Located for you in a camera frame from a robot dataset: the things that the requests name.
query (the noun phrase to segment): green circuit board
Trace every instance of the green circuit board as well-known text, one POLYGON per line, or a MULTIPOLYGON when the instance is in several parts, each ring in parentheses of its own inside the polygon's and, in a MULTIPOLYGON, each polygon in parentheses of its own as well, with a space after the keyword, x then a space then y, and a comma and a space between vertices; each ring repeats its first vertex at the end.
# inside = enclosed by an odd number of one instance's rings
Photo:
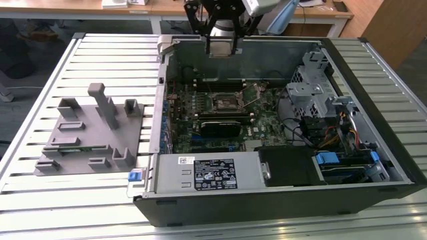
POLYGON ((213 152, 246 152, 254 151, 254 147, 287 144, 286 134, 275 110, 278 94, 282 88, 263 88, 261 92, 255 88, 259 86, 254 86, 254 84, 259 83, 247 83, 249 87, 241 92, 198 92, 189 84, 181 83, 175 83, 175 86, 167 88, 170 104, 173 105, 171 129, 173 152, 175 154, 205 153, 207 149, 213 152), (233 100, 235 99, 233 96, 241 100, 239 104, 227 101, 229 97, 233 100), (222 103, 227 105, 218 104, 218 99, 222 98, 222 103), (203 138, 199 131, 202 121, 195 115, 210 113, 215 110, 229 111, 231 108, 237 112, 253 113, 253 120, 241 126, 239 136, 203 138))

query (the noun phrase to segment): aluminum slotted table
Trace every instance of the aluminum slotted table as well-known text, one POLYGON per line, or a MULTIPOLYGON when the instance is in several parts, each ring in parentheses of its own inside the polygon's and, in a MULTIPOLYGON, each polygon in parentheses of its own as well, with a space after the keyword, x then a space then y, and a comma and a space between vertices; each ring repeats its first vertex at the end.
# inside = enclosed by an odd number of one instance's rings
MULTIPOLYGON (((62 97, 75 97, 82 105, 95 104, 87 93, 90 83, 103 83, 106 95, 116 103, 135 98, 146 105, 138 166, 149 164, 161 65, 158 38, 86 34, 72 39, 0 161, 0 239, 425 239, 427 189, 358 214, 157 228, 127 196, 127 172, 34 175, 60 115, 55 107, 62 97)), ((426 106, 369 43, 338 38, 333 42, 406 149, 427 171, 426 106)), ((346 94, 343 82, 338 84, 346 94)))

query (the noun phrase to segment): blue latch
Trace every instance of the blue latch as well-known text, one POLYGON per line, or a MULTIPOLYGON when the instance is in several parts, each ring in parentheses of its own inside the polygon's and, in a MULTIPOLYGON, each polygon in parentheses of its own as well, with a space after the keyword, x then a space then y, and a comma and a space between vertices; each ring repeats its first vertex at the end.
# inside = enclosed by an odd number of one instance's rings
POLYGON ((341 160, 337 156, 335 152, 319 152, 319 154, 315 156, 315 160, 318 161, 318 164, 339 164, 341 160))
POLYGON ((130 182, 139 182, 143 180, 143 173, 141 171, 131 171, 127 176, 130 182))
POLYGON ((381 156, 379 154, 377 153, 377 151, 371 151, 371 157, 374 159, 374 162, 378 162, 381 160, 381 156))

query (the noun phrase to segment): motherboard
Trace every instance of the motherboard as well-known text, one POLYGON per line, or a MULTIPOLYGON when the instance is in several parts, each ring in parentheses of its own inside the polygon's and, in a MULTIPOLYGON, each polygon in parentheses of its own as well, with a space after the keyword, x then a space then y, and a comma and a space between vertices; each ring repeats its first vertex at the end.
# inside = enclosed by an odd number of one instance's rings
POLYGON ((286 145, 277 113, 282 90, 265 80, 173 82, 166 95, 173 153, 250 152, 286 145))

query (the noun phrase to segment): barcode sticker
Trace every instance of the barcode sticker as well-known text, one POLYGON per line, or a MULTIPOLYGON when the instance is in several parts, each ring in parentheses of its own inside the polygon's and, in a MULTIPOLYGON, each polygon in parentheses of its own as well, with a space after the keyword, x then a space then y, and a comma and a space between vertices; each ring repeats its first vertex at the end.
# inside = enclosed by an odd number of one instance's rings
POLYGON ((178 157, 178 164, 194 164, 195 157, 194 156, 179 156, 178 157))

